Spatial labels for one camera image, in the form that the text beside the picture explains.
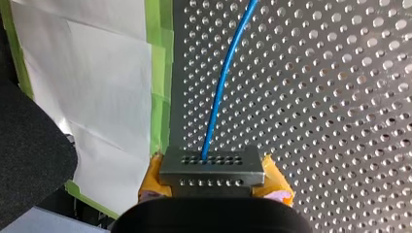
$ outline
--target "black foam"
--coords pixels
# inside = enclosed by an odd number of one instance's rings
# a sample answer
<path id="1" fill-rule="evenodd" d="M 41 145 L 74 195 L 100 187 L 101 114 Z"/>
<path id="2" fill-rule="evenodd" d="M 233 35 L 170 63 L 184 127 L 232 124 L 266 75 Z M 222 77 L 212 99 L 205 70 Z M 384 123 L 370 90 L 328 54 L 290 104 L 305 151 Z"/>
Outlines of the black foam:
<path id="1" fill-rule="evenodd" d="M 77 165 L 73 146 L 54 122 L 3 74 L 0 230 L 72 178 Z"/>

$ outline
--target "hole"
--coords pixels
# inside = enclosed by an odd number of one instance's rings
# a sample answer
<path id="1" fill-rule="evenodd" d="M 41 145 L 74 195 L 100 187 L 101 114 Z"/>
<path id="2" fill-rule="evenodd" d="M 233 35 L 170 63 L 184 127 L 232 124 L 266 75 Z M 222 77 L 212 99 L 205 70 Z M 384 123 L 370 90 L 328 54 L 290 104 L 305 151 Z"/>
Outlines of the hole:
<path id="1" fill-rule="evenodd" d="M 293 37 L 297 37 L 297 36 L 299 36 L 300 35 L 300 30 L 299 30 L 299 28 L 294 28 L 293 30 L 292 30 L 292 36 Z"/>
<path id="2" fill-rule="evenodd" d="M 368 56 L 365 57 L 365 58 L 361 61 L 361 64 L 362 64 L 364 67 L 372 64 L 372 58 L 370 58 L 370 57 L 368 57 Z"/>
<path id="3" fill-rule="evenodd" d="M 394 66 L 394 63 L 391 60 L 384 61 L 383 67 L 385 70 L 389 70 Z"/>
<path id="4" fill-rule="evenodd" d="M 361 24 L 361 16 L 352 17 L 352 24 L 354 24 L 354 25 Z"/>
<path id="5" fill-rule="evenodd" d="M 399 90 L 399 92 L 405 92 L 409 89 L 409 84 L 408 83 L 401 83 L 397 89 Z"/>
<path id="6" fill-rule="evenodd" d="M 235 182 L 235 184 L 236 184 L 236 186 L 241 186 L 243 184 L 243 181 L 242 180 L 237 180 Z"/>
<path id="7" fill-rule="evenodd" d="M 312 56 L 315 54 L 315 51 L 312 48 L 309 48 L 305 52 L 306 56 Z"/>
<path id="8" fill-rule="evenodd" d="M 314 20 L 319 20 L 322 18 L 322 13 L 320 11 L 316 11 L 313 13 L 313 19 Z"/>
<path id="9" fill-rule="evenodd" d="M 281 7 L 281 8 L 278 9 L 277 13 L 278 13 L 278 17 L 284 17 L 285 14 L 286 14 L 286 10 L 285 10 L 285 8 Z"/>
<path id="10" fill-rule="evenodd" d="M 283 32 L 283 27 L 281 25 L 277 25 L 275 27 L 275 34 L 280 35 L 280 34 L 282 34 L 282 32 Z"/>
<path id="11" fill-rule="evenodd" d="M 380 0 L 379 5 L 381 5 L 381 7 L 386 7 L 389 5 L 390 2 L 391 0 Z"/>
<path id="12" fill-rule="evenodd" d="M 376 17 L 373 19 L 373 26 L 374 27 L 380 27 L 384 24 L 384 20 L 381 17 Z"/>
<path id="13" fill-rule="evenodd" d="M 309 39 L 316 39 L 318 38 L 318 31 L 317 30 L 312 30 L 309 32 Z"/>
<path id="14" fill-rule="evenodd" d="M 412 63 L 405 66 L 406 74 L 412 74 Z"/>
<path id="15" fill-rule="evenodd" d="M 357 36 L 350 35 L 346 41 L 347 41 L 348 45 L 352 45 L 357 41 Z"/>
<path id="16" fill-rule="evenodd" d="M 294 12 L 294 17 L 296 17 L 296 18 L 302 18 L 302 17 L 303 17 L 303 11 L 300 10 L 300 9 L 297 9 L 297 10 Z"/>
<path id="17" fill-rule="evenodd" d="M 402 7 L 404 9 L 408 9 L 408 8 L 412 7 L 412 0 L 403 0 Z"/>
<path id="18" fill-rule="evenodd" d="M 329 34 L 327 35 L 327 40 L 330 41 L 330 42 L 335 41 L 336 38 L 337 38 L 337 35 L 336 35 L 336 33 L 334 33 L 334 32 L 331 32 L 331 33 L 329 33 Z"/>
<path id="19" fill-rule="evenodd" d="M 399 48 L 399 41 L 392 41 L 389 43 L 389 49 L 390 50 L 396 50 L 397 48 Z"/>
<path id="20" fill-rule="evenodd" d="M 378 40 L 376 40 L 375 38 L 370 38 L 367 41 L 367 46 L 370 48 L 376 46 L 377 44 L 378 44 Z"/>
<path id="21" fill-rule="evenodd" d="M 335 13 L 332 16 L 332 22 L 338 22 L 342 19 L 342 15 L 340 15 L 339 13 Z"/>
<path id="22" fill-rule="evenodd" d="M 308 66 L 308 65 L 303 66 L 302 72 L 303 72 L 303 74 L 309 73 L 310 72 L 310 66 Z"/>
<path id="23" fill-rule="evenodd" d="M 346 53 L 342 56 L 342 61 L 344 63 L 348 63 L 352 60 L 352 55 L 350 55 L 349 53 Z"/>
<path id="24" fill-rule="evenodd" d="M 367 81 L 367 77 L 366 77 L 366 76 L 359 76 L 359 77 L 357 78 L 358 84 L 364 84 L 364 83 L 366 83 L 366 81 Z"/>
<path id="25" fill-rule="evenodd" d="M 338 78 L 340 81 L 344 81 L 344 80 L 348 79 L 348 73 L 346 73 L 346 72 L 340 72 L 340 73 L 338 74 L 337 78 Z"/>

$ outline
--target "white paper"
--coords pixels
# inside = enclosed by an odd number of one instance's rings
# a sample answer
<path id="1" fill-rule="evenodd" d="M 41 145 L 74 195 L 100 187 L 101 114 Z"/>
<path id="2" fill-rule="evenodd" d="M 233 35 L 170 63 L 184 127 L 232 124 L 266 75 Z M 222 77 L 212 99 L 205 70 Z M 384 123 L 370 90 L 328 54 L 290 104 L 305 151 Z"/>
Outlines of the white paper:
<path id="1" fill-rule="evenodd" d="M 146 41 L 144 0 L 13 0 L 22 5 Z"/>
<path id="2" fill-rule="evenodd" d="M 20 3 L 12 10 L 35 101 L 75 138 L 74 182 L 122 214 L 149 165 L 151 46 Z"/>

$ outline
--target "black object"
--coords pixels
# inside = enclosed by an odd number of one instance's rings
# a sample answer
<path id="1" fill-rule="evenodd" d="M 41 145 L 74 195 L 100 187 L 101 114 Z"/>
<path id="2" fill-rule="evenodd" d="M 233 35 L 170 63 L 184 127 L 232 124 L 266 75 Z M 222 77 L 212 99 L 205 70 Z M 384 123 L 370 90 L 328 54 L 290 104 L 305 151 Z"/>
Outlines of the black object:
<path id="1" fill-rule="evenodd" d="M 161 198 L 136 205 L 112 233 L 310 233 L 294 209 L 263 198 Z"/>
<path id="2" fill-rule="evenodd" d="M 18 89 L 3 27 L 0 39 L 1 230 L 72 178 L 77 155 L 54 122 Z"/>
<path id="3" fill-rule="evenodd" d="M 174 197 L 248 197 L 252 186 L 263 185 L 258 148 L 211 151 L 207 160 L 199 151 L 169 147 L 159 171 L 161 184 L 170 185 Z"/>

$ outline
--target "perforated metal sheet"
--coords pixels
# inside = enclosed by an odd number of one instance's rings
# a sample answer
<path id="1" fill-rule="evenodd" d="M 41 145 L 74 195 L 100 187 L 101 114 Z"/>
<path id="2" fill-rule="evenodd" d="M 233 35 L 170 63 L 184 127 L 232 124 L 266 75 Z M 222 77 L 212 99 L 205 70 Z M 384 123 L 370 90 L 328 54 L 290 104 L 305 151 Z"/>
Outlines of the perforated metal sheet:
<path id="1" fill-rule="evenodd" d="M 248 1 L 174 1 L 171 144 L 200 150 Z M 315 232 L 412 232 L 412 1 L 260 1 L 214 150 L 272 152 Z"/>

